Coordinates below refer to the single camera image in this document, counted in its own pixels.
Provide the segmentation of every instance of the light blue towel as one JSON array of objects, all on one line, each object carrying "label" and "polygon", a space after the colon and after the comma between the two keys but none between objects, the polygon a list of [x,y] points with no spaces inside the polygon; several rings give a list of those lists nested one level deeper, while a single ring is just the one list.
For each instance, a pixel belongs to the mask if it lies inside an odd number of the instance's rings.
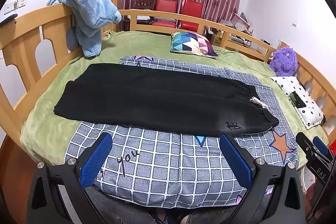
[{"label": "light blue towel", "polygon": [[86,57],[99,55],[101,51],[100,29],[109,23],[118,24],[121,14],[110,0],[49,0],[47,6],[63,3],[70,7],[77,26],[67,33],[67,43],[78,42]]}]

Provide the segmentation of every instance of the green cloth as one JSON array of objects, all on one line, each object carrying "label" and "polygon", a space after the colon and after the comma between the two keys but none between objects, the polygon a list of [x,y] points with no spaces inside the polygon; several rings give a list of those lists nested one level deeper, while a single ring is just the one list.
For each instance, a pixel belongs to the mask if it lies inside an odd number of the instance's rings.
[{"label": "green cloth", "polygon": [[[165,59],[177,59],[215,67],[247,72],[258,77],[261,83],[273,88],[281,109],[296,134],[304,132],[310,139],[319,136],[325,143],[327,137],[320,126],[306,130],[300,117],[287,96],[270,77],[275,73],[269,66],[252,60],[238,52],[214,46],[218,54],[216,59],[170,52],[171,37],[147,32],[118,32],[108,34],[102,41],[101,54],[95,58],[76,58],[69,62],[57,75],[46,92],[37,100],[35,108],[22,128],[21,143],[36,161],[46,161],[54,165],[64,163],[64,155],[69,142],[80,122],[67,120],[53,113],[53,108],[60,99],[65,84],[79,77],[92,63],[119,63],[127,55],[143,55]],[[305,155],[300,150],[300,167],[305,164]]]}]

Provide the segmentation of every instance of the bed rail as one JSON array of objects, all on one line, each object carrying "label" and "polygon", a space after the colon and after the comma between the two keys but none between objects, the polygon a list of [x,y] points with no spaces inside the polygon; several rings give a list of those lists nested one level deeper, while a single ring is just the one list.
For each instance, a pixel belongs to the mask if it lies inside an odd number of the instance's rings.
[{"label": "bed rail", "polygon": [[[35,51],[44,39],[49,39],[56,64],[41,75]],[[37,99],[46,91],[59,71],[72,59],[82,54],[78,47],[68,52],[66,32],[71,26],[71,10],[63,4],[52,5],[22,15],[0,28],[0,50],[6,66],[14,65],[26,88],[26,93],[14,107],[0,85],[0,125],[9,137],[20,144],[21,128]]]},{"label": "bed rail", "polygon": [[[281,42],[279,48],[289,47]],[[323,111],[326,122],[322,125],[328,136],[329,145],[336,139],[336,90],[328,80],[312,64],[298,53],[296,54],[298,68],[295,76],[305,86],[313,100]]]},{"label": "bed rail", "polygon": [[[174,33],[179,32],[182,29],[176,29],[176,28],[169,28],[169,27],[161,27],[161,26],[153,26],[153,25],[141,25],[137,24],[137,16],[152,16],[152,17],[166,17],[166,18],[172,18],[177,20],[184,20],[188,22],[197,23],[198,30],[197,33],[204,34],[204,28],[205,26],[213,27],[219,30],[224,31],[223,38],[221,39],[220,46],[223,48],[230,48],[234,50],[238,50],[239,52],[243,52],[249,56],[255,57],[256,59],[262,60],[264,62],[268,62],[268,59],[272,52],[276,51],[277,49],[273,48],[272,46],[266,44],[265,42],[252,37],[244,32],[238,31],[236,29],[233,29],[231,27],[212,22],[209,20],[205,20],[202,18],[192,17],[192,16],[186,16],[186,15],[180,15],[180,14],[174,14],[174,13],[167,13],[167,12],[160,12],[160,11],[152,11],[152,10],[136,10],[136,9],[130,9],[130,10],[119,10],[121,15],[123,16],[131,16],[130,21],[130,31],[147,31],[147,32],[157,32],[157,33]],[[233,33],[235,35],[238,35],[240,37],[243,37],[253,43],[256,43],[257,45],[261,46],[262,48],[266,49],[266,53],[262,54],[253,48],[250,47],[244,47],[243,45],[236,44],[232,41],[230,41],[230,33]]]}]

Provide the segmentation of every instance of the plaid bed sheet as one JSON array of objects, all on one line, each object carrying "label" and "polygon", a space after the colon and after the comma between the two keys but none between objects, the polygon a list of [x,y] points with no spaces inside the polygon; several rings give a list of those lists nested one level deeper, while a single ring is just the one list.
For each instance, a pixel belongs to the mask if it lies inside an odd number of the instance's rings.
[{"label": "plaid bed sheet", "polygon": [[[120,64],[200,73],[254,85],[260,99],[279,125],[260,134],[235,139],[254,157],[272,165],[299,165],[298,145],[273,90],[253,75],[177,60],[126,56]],[[113,147],[95,185],[108,195],[139,205],[163,208],[199,208],[238,204],[241,187],[219,149],[219,139],[159,132],[122,124],[82,122],[66,151],[65,161],[79,157],[102,132],[113,138]]]}]

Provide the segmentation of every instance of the red chair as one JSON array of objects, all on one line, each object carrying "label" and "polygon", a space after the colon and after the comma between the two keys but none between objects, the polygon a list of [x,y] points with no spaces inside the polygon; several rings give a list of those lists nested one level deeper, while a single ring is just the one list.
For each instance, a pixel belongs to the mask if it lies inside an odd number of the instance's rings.
[{"label": "red chair", "polygon": [[[203,10],[203,3],[192,0],[184,0],[184,5],[181,14],[201,18],[202,10]],[[198,24],[187,21],[181,21],[180,29],[197,32]]]},{"label": "red chair", "polygon": [[[177,2],[175,0],[157,0],[155,11],[176,13]],[[176,22],[158,20],[152,23],[154,26],[176,28]]]}]

